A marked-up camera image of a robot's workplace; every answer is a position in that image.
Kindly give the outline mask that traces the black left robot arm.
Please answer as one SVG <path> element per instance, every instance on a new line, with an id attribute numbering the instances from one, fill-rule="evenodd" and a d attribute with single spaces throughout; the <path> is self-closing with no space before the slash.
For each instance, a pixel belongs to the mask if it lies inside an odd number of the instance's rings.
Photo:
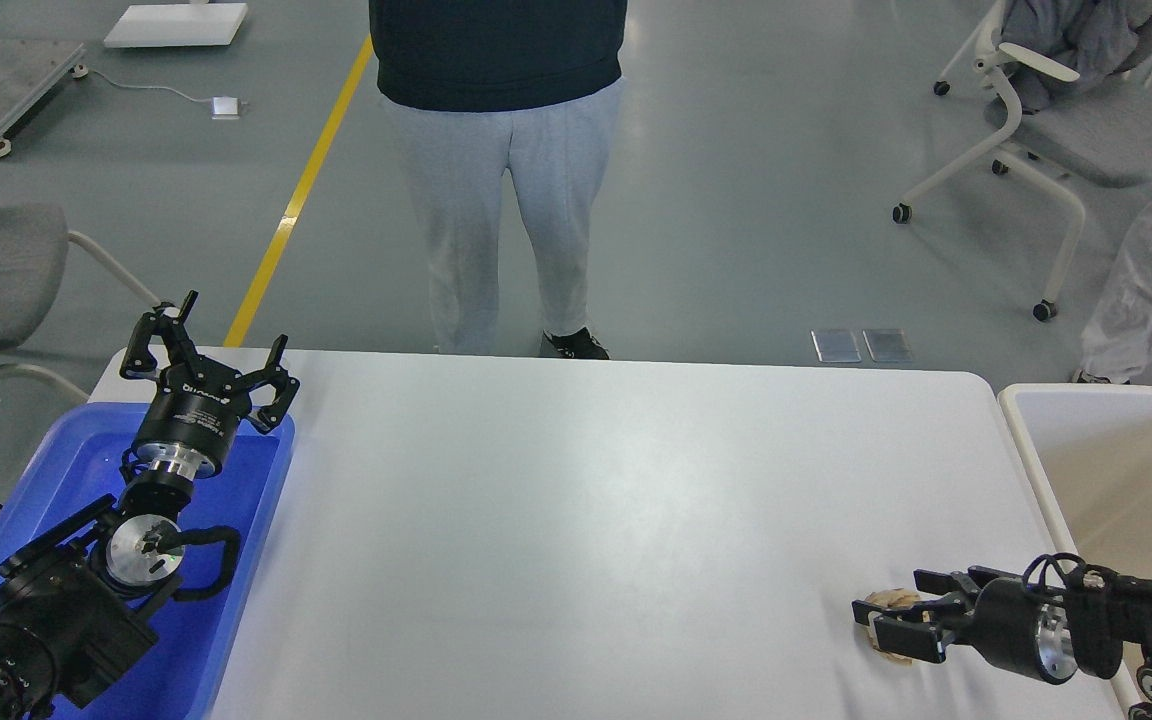
<path id="1" fill-rule="evenodd" d="M 215 477 L 243 420 L 270 434 L 300 381 L 283 365 L 288 338 L 252 372 L 197 350 L 182 305 L 152 306 L 132 328 L 119 373 L 156 396 L 120 461 L 120 497 L 74 511 L 0 564 L 0 719 L 46 719 L 56 697 L 84 707 L 156 646 L 165 602 L 210 600 L 229 588 L 243 544 L 228 525 L 185 529 L 195 483 Z"/>

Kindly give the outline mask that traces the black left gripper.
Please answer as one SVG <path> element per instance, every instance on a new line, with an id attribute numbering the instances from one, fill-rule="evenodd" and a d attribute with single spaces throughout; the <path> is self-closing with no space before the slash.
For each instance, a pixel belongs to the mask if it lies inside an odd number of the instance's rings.
<path id="1" fill-rule="evenodd" d="M 187 291 L 180 305 L 162 300 L 142 314 L 119 374 L 128 381 L 157 381 L 154 401 L 132 439 L 132 455 L 145 462 L 183 455 L 195 465 L 194 477 L 210 478 L 223 469 L 238 423 L 247 418 L 257 433 L 268 435 L 291 410 L 300 381 L 283 366 L 287 334 L 275 338 L 268 361 L 251 373 L 200 361 L 185 328 L 197 297 L 198 291 Z M 161 373 L 151 338 L 159 338 L 168 355 L 169 367 Z M 251 393 L 266 387 L 274 391 L 270 404 L 253 406 Z"/>

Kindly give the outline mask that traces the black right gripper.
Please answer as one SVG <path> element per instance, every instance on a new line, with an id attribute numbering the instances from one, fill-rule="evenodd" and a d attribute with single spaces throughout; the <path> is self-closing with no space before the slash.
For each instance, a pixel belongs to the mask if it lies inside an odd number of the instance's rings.
<path id="1" fill-rule="evenodd" d="M 990 665 L 1053 685 L 1069 682 L 1076 660 L 1064 606 L 1029 593 L 1020 579 L 996 578 L 984 566 L 916 569 L 916 592 L 932 600 L 904 607 L 855 600 L 852 617 L 869 619 L 879 651 L 929 664 L 943 664 L 970 623 L 967 642 Z"/>

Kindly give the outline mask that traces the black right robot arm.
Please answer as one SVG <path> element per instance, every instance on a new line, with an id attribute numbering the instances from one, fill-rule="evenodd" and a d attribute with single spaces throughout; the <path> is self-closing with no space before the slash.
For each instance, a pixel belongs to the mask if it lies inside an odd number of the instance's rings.
<path id="1" fill-rule="evenodd" d="M 1152 579 L 1068 552 L 1039 556 L 1021 574 L 973 566 L 914 578 L 923 598 L 905 607 L 852 602 L 878 651 L 941 664 L 961 644 L 996 669 L 1061 685 L 1075 673 L 1112 679 L 1134 644 L 1142 700 L 1126 717 L 1152 719 Z"/>

